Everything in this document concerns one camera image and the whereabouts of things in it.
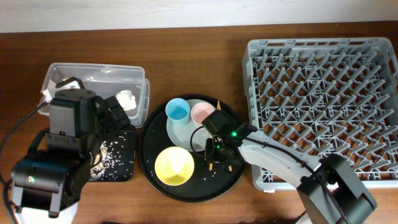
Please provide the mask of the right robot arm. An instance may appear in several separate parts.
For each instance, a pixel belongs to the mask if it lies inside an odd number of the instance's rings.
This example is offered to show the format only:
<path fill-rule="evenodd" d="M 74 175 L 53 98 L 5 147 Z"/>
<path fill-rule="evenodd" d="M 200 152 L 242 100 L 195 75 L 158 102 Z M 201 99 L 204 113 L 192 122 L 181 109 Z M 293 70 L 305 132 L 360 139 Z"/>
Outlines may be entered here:
<path fill-rule="evenodd" d="M 245 161 L 262 167 L 298 192 L 305 213 L 298 223 L 364 223 L 377 202 L 341 156 L 302 154 L 247 123 L 238 124 L 216 110 L 202 121 L 214 138 L 214 150 L 224 164 Z"/>

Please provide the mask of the white napkin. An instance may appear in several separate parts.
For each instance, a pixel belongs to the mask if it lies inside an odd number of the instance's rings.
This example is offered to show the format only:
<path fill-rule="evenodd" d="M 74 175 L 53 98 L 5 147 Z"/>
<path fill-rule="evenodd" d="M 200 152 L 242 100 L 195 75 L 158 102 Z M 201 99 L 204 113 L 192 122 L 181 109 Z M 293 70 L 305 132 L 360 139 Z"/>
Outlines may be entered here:
<path fill-rule="evenodd" d="M 132 94 L 131 90 L 120 91 L 116 94 L 116 99 L 118 100 L 124 111 L 134 110 L 137 107 L 136 98 Z"/>

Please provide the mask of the yellow bowl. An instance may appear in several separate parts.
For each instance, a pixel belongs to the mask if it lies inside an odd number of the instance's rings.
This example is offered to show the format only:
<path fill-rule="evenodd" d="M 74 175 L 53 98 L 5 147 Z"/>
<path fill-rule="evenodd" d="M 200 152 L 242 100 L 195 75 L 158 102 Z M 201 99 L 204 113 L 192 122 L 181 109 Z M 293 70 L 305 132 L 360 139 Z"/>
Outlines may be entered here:
<path fill-rule="evenodd" d="M 195 170 L 193 156 L 182 147 L 168 147 L 155 160 L 155 174 L 164 184 L 178 186 L 187 182 Z"/>

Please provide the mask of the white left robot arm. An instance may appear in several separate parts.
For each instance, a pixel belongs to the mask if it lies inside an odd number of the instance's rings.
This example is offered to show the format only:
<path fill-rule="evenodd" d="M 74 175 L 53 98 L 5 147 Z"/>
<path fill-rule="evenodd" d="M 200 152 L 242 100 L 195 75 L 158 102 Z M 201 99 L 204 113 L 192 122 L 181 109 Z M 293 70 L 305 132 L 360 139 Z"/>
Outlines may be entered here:
<path fill-rule="evenodd" d="M 36 135 L 4 187 L 13 223 L 71 223 L 103 141 L 136 132 L 116 97 L 104 99 L 76 77 L 56 84 L 44 106 L 50 107 L 49 126 Z"/>

